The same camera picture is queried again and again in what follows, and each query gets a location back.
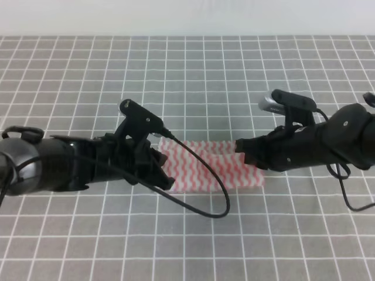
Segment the grid tablecloth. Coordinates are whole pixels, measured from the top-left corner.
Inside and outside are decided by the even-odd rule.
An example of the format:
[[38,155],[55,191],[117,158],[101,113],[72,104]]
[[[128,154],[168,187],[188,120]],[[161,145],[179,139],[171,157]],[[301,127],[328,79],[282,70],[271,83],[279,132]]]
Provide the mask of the grid tablecloth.
[[[364,104],[374,48],[375,36],[0,37],[0,126],[103,135],[131,98],[179,139],[251,138],[284,121],[257,107],[275,88],[313,98],[328,115]],[[370,202],[374,170],[352,170],[350,201]],[[231,193],[220,220],[125,181],[6,198],[0,280],[375,279],[375,210],[348,212],[325,167],[265,181]],[[221,194],[178,196],[224,208]]]

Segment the white background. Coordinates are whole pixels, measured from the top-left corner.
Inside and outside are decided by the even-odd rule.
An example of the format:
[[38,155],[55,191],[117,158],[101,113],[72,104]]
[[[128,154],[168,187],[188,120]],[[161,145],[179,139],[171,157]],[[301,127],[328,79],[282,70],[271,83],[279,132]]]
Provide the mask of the white background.
[[0,0],[0,34],[375,34],[375,1]]

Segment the wire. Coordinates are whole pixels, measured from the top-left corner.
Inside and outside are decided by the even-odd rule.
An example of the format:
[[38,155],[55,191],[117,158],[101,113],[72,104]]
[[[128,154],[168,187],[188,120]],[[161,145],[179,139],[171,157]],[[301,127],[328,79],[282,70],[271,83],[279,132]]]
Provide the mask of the wire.
[[[317,109],[316,110],[318,113],[320,113],[325,121],[328,121],[328,117],[327,115],[321,110],[321,109]],[[340,170],[340,166],[343,167],[343,169],[345,170],[346,172],[346,175],[345,176],[342,176],[341,175],[341,170]],[[372,208],[372,207],[375,207],[375,203],[370,203],[368,205],[365,205],[365,206],[362,206],[362,207],[359,207],[359,208],[354,208],[352,205],[350,205],[349,203],[349,199],[346,195],[346,191],[345,191],[345,187],[344,187],[344,180],[348,179],[349,176],[350,176],[350,168],[347,166],[347,164],[341,164],[341,163],[336,163],[336,170],[337,170],[337,173],[332,169],[332,167],[330,165],[327,165],[327,170],[328,172],[336,179],[339,180],[339,183],[340,183],[340,188],[341,188],[341,192],[342,192],[342,196],[344,197],[344,201],[345,201],[345,204],[346,206],[353,212],[361,212],[361,211],[364,211],[368,208]]]
[[0,188],[1,188],[1,191],[0,191],[0,207],[2,205],[2,202],[4,201],[6,193],[8,192],[8,190],[11,186],[12,179],[13,179],[13,172],[12,172],[12,169],[9,168],[8,172],[6,173],[6,176],[2,179],[2,181],[0,183]]
[[120,175],[122,175],[123,177],[126,177],[130,180],[134,180],[134,181],[137,181],[138,183],[140,183],[141,185],[149,188],[150,190],[160,194],[161,196],[173,201],[174,203],[196,213],[196,214],[199,214],[199,215],[202,215],[204,217],[207,217],[207,218],[223,218],[225,217],[229,211],[230,211],[230,199],[229,199],[229,195],[228,195],[228,191],[226,190],[225,188],[225,185],[223,184],[223,182],[220,180],[220,177],[215,173],[215,171],[201,158],[199,157],[199,155],[197,155],[194,151],[192,151],[190,148],[188,148],[186,145],[184,145],[181,141],[179,141],[178,139],[176,139],[173,135],[172,135],[172,139],[177,142],[179,145],[181,145],[183,148],[185,148],[188,152],[190,152],[198,161],[200,161],[208,170],[209,172],[214,176],[214,178],[218,181],[221,189],[223,190],[223,193],[224,193],[224,196],[225,196],[225,199],[226,199],[226,209],[224,212],[222,212],[221,214],[211,214],[211,213],[207,213],[205,211],[202,211],[200,209],[197,209],[196,207],[194,206],[191,206],[189,204],[186,204],[184,201],[181,201],[180,199],[177,199],[176,197],[164,192],[163,190],[143,181],[142,179],[139,179],[135,176],[133,176],[131,173],[128,173],[120,168],[117,168],[115,166],[111,166],[109,165],[108,163],[105,163],[105,162],[100,162],[100,161],[97,161],[97,160],[93,160],[89,157],[85,157],[85,156],[77,156],[77,155],[46,155],[46,156],[38,156],[38,157],[34,157],[34,158],[31,158],[29,160],[26,160],[24,161],[23,163],[21,163],[19,166],[16,167],[16,172],[18,173],[19,171],[21,171],[24,167],[26,167],[27,165],[31,164],[31,163],[34,163],[34,162],[37,162],[37,161],[41,161],[43,159],[50,159],[50,158],[60,158],[60,157],[63,157],[63,158],[69,158],[69,159],[74,159],[74,160],[79,160],[79,161],[82,161],[82,162],[87,162],[87,163],[91,163],[93,165],[98,165],[98,166],[101,166],[103,168],[106,168],[106,169],[110,169],[112,170],[113,172],[115,173],[118,173]]

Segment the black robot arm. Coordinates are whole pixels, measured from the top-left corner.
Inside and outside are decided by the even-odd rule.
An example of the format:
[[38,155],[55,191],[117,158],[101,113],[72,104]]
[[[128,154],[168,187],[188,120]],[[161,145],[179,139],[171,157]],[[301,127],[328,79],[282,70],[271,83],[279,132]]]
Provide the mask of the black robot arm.
[[[365,101],[374,105],[375,96],[364,95]],[[375,164],[375,115],[360,104],[342,107],[328,119],[307,97],[275,90],[259,103],[262,110],[285,115],[285,125],[271,133],[253,139],[236,141],[236,152],[245,153],[245,163],[264,170],[283,172],[291,169],[327,165],[329,172],[340,180],[347,206],[342,180],[350,176],[347,164],[368,170]],[[313,112],[323,115],[326,122],[316,124]],[[346,175],[341,175],[342,167]]]
[[[230,200],[218,175],[199,155],[176,139],[163,121],[131,100],[120,104],[124,121],[115,133],[94,139],[51,136],[43,138],[38,128],[12,126],[2,133],[0,141],[0,205],[5,195],[17,196],[42,190],[81,191],[89,183],[125,179],[138,183],[205,217],[220,218],[228,214]],[[20,133],[21,137],[10,137]],[[167,157],[151,147],[149,134],[172,139],[188,150],[215,177],[223,190],[226,209],[209,214],[168,194],[175,179],[162,170]]]

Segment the cloth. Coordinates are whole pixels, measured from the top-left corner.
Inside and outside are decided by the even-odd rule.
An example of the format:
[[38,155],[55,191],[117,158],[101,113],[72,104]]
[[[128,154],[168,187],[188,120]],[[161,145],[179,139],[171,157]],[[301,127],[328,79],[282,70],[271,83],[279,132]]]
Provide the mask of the cloth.
[[[197,153],[220,177],[225,187],[259,187],[264,184],[263,171],[245,165],[243,153],[235,153],[234,142],[183,142]],[[205,192],[221,190],[212,174],[192,154],[176,142],[162,138],[158,150],[167,155],[164,172],[175,178],[171,192]]]

